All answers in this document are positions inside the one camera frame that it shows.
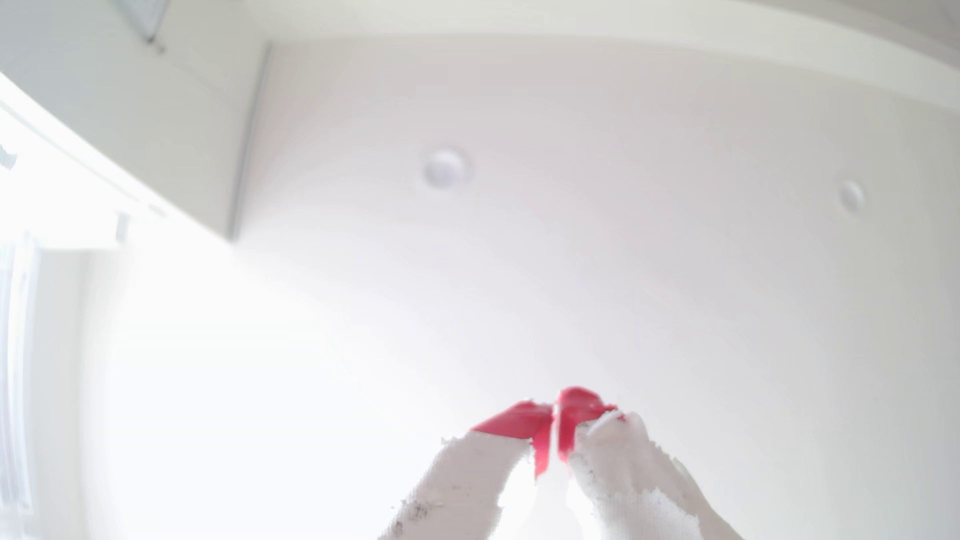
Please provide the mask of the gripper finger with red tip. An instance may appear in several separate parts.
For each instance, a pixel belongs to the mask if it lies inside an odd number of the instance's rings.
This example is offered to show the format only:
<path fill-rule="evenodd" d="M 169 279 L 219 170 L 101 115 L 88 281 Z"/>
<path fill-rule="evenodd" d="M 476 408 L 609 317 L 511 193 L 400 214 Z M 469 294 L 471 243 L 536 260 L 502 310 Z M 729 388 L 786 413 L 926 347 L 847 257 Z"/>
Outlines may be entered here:
<path fill-rule="evenodd" d="M 572 476 L 567 504 L 584 539 L 741 539 L 638 413 L 568 387 L 557 420 L 558 457 Z"/>
<path fill-rule="evenodd" d="M 443 441 L 379 539 L 510 539 L 549 464 L 553 405 L 522 400 Z"/>

